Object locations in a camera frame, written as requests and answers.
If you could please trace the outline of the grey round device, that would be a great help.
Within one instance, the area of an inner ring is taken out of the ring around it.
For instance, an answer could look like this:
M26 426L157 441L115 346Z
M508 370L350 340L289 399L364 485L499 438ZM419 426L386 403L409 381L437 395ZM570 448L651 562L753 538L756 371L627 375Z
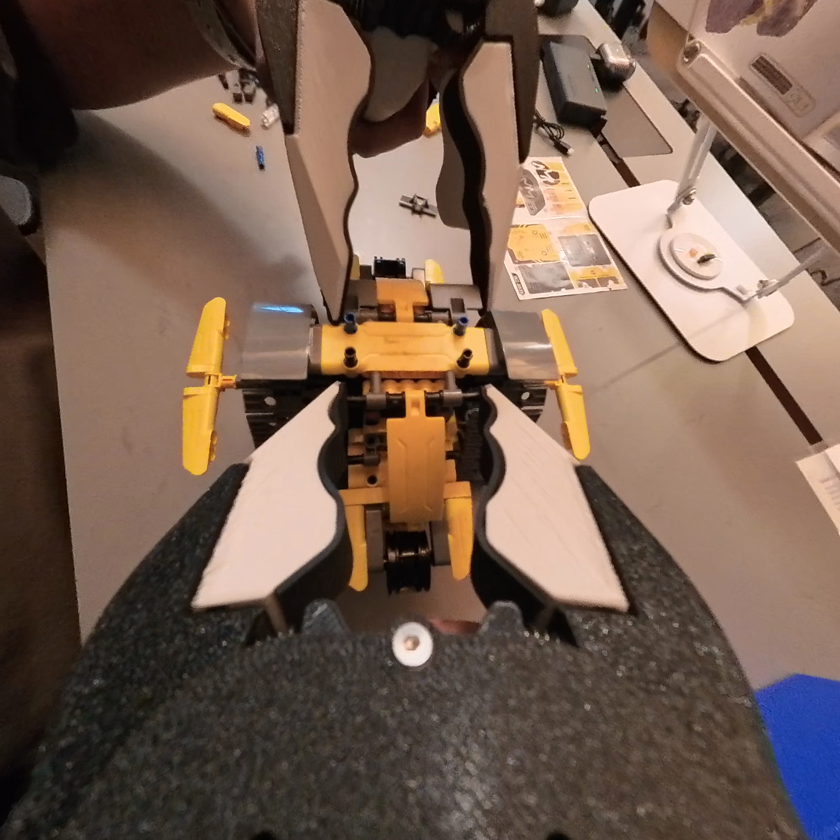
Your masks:
M617 91L637 68L637 61L622 44L602 43L591 54L595 76L605 90Z

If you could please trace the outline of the open instruction booklet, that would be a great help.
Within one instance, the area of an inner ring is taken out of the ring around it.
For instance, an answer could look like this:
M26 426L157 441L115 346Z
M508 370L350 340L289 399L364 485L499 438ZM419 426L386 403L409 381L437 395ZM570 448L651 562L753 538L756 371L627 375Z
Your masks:
M731 68L771 63L806 83L839 65L838 1L710 1L696 36Z

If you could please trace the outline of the small black brick pieces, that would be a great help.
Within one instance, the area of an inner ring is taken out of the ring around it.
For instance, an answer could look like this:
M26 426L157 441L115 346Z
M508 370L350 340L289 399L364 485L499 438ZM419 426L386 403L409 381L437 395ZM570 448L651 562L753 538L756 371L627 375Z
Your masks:
M259 79L254 70L229 70L219 73L217 79L234 104L252 103L255 100Z

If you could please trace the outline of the blue plastic object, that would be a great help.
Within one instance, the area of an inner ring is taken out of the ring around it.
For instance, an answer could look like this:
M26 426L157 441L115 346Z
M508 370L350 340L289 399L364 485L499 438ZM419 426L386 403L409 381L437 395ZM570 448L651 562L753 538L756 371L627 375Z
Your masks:
M839 682L790 675L757 691L784 786L812 839L839 838Z

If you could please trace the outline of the person's left forearm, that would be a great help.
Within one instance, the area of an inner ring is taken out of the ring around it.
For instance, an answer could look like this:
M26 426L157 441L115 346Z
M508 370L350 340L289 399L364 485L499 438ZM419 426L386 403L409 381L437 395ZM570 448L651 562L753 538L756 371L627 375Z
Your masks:
M213 15L256 58L251 1L2 2L2 32L19 81L43 81L71 109L110 109L230 69L203 27Z

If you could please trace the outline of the white paper sheet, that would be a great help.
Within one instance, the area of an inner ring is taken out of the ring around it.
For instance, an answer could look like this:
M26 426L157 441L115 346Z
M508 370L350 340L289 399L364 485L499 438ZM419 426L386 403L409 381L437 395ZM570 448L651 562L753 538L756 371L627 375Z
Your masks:
M839 532L839 444L802 458L796 465Z

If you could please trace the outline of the person's left hand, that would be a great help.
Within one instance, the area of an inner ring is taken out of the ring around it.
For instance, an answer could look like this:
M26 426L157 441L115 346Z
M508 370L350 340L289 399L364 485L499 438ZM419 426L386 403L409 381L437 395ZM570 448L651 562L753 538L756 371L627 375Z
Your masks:
M350 152L363 158L393 151L422 136L433 91L439 90L459 59L439 50L433 53L421 83L403 107L382 121L360 118L350 132Z

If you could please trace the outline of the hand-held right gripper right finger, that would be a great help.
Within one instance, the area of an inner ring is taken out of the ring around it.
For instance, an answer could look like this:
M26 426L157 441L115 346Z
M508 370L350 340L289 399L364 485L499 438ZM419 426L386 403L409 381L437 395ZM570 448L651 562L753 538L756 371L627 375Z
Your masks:
M494 385L482 388L471 583L526 623L564 607L627 613L631 601L578 476L578 461Z

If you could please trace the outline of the black power adapter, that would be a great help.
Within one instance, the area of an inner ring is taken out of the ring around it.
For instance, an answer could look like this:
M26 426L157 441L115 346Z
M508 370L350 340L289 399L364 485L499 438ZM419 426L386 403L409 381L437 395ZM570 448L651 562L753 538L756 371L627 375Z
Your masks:
M548 41L542 47L542 67L559 121L591 128L606 116L606 100L583 47Z

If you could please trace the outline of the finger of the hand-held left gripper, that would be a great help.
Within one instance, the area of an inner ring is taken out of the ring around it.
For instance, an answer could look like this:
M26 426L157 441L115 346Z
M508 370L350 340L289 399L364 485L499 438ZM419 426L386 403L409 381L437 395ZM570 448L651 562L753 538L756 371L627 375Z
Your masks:
M341 6L328 1L259 2L259 37L311 264L336 324L354 255L350 131L368 97L370 52Z
M481 310L503 269L539 87L533 2L487 2L458 46L439 93L444 156L437 213L469 234L469 271Z

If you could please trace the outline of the yellow black sticker sheet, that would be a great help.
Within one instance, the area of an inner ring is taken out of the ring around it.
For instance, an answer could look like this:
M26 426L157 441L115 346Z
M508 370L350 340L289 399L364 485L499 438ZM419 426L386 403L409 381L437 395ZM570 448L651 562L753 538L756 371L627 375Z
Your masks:
M582 217L585 203L559 156L529 157L522 165L514 224Z
M505 268L520 301L619 291L626 282L595 226L582 217L514 224Z

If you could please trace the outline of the yellow brick toy vehicle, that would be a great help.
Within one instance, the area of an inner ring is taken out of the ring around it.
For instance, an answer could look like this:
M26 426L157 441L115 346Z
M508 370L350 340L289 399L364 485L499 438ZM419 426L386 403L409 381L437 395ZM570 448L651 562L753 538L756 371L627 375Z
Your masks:
M240 390L257 447L331 384L348 393L348 477L339 493L350 531L351 590L382 574L390 593L425 592L432 570L471 579L481 468L482 388L494 385L579 463L591 452L582 389L551 310L480 309L471 285L351 271L341 322L307 306L255 305L248 369L223 373L226 300L203 308L182 397L182 462L215 457L219 395Z

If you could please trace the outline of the white book stand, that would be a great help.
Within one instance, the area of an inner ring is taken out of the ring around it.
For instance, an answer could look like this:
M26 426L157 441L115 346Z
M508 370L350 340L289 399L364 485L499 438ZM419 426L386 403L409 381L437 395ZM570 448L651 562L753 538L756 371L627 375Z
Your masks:
M799 137L751 93L711 35L691 34L675 65L700 111L678 182L662 180L593 198L598 231L679 336L702 358L728 361L789 329L782 289L814 261L782 275L761 269L697 195L712 143L721 134L772 188L838 249L838 175L821 160L816 136Z

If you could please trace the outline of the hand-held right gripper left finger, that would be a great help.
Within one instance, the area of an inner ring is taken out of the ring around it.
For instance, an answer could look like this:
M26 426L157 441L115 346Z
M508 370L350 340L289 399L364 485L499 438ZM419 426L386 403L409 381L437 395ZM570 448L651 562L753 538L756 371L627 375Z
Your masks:
M350 584L348 393L333 383L257 447L206 565L192 609L264 606L299 626L310 602Z

